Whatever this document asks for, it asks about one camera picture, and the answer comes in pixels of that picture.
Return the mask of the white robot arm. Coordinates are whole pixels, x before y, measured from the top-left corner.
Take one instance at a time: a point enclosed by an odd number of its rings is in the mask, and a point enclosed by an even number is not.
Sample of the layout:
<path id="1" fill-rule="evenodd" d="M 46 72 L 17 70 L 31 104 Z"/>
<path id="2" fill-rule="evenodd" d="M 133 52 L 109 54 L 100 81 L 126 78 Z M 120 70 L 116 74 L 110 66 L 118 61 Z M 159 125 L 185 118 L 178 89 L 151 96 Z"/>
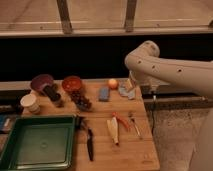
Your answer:
<path id="1" fill-rule="evenodd" d="M 213 61 L 160 58 L 153 41 L 145 41 L 125 57 L 131 84 L 139 84 L 145 75 L 213 100 Z M 210 109 L 194 146 L 188 171 L 213 171 L 213 107 Z"/>

